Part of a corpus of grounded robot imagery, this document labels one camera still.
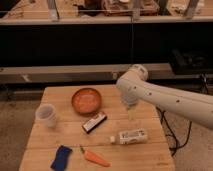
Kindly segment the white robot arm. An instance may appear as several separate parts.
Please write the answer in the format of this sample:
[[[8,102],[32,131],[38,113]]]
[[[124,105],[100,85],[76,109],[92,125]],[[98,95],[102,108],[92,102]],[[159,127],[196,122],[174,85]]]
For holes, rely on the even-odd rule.
[[[128,108],[144,100],[213,130],[213,96],[155,85],[147,79],[147,69],[134,64],[117,80],[116,87]]]

